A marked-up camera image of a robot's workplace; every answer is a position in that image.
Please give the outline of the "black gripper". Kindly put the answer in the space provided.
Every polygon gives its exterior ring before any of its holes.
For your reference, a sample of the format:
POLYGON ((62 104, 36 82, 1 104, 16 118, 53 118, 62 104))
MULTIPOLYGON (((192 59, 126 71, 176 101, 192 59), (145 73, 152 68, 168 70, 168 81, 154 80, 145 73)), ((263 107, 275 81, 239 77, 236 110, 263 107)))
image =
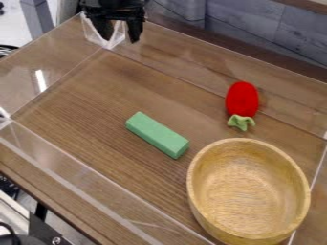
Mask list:
POLYGON ((113 34, 110 20, 126 21, 132 43, 142 33, 144 7, 149 0, 78 0, 78 5, 101 38, 109 40, 113 34))

